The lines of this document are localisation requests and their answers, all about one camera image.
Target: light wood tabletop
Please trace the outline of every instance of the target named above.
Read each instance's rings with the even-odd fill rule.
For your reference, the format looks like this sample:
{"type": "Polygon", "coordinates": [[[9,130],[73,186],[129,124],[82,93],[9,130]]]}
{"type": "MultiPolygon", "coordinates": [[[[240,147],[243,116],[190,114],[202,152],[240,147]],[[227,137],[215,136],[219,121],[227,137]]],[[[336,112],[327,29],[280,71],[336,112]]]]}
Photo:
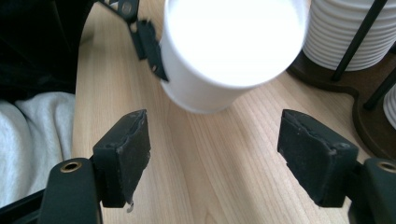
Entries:
{"type": "MultiPolygon", "coordinates": [[[[163,25],[163,0],[140,2],[139,17],[163,25]]],[[[73,157],[123,115],[148,111],[151,158],[134,193],[134,210],[103,209],[105,223],[348,223],[347,210],[320,208],[277,153],[282,110],[323,122],[364,149],[352,123],[352,97],[305,85],[286,72],[210,115],[175,105],[139,62],[127,25],[94,5],[78,59],[73,157]]],[[[369,156],[361,150],[359,161],[369,156]]]]}

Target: light gray fabric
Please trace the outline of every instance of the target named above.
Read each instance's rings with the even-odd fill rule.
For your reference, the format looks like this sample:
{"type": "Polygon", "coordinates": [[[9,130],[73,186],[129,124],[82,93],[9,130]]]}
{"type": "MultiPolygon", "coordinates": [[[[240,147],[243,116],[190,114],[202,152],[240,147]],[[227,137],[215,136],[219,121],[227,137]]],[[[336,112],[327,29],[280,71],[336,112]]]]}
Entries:
{"type": "Polygon", "coordinates": [[[50,169],[71,158],[74,106],[63,92],[0,100],[0,207],[46,187],[50,169]]]}

